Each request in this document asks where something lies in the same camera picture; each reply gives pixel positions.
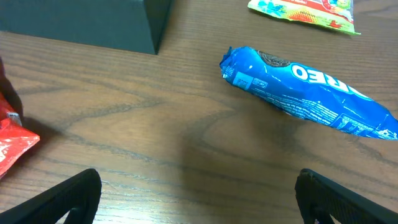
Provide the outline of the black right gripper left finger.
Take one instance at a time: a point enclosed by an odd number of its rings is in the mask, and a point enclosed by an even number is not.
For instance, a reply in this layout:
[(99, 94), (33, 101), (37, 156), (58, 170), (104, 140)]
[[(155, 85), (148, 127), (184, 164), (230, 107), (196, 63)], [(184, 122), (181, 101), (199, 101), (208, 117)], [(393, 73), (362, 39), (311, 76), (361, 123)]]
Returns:
[(3, 224), (57, 223), (92, 224), (101, 197), (101, 178), (86, 169), (41, 194), (1, 213)]

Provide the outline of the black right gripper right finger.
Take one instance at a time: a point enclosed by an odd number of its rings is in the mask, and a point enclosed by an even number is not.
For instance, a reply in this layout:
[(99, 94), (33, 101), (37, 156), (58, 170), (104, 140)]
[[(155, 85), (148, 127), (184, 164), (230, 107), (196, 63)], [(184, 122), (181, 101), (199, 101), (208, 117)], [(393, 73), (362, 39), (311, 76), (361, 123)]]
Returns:
[(304, 224), (397, 224), (397, 213), (316, 173), (302, 169), (295, 196)]

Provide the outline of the red Hacks candy bag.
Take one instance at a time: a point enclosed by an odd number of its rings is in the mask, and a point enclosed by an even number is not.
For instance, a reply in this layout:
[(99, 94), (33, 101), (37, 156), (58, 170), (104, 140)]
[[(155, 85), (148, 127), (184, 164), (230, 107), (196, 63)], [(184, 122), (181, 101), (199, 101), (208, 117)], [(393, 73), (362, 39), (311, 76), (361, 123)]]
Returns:
[(1, 177), (7, 173), (21, 155), (39, 141), (40, 136), (22, 126), (19, 114), (1, 95)]

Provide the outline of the green Haribo gummy bag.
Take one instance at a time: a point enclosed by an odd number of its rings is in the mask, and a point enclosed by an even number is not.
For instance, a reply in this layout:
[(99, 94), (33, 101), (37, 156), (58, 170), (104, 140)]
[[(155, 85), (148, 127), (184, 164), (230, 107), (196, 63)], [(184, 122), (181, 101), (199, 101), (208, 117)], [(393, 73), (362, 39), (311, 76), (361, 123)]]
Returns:
[(354, 29), (352, 0), (250, 0), (248, 8), (278, 19), (358, 34)]

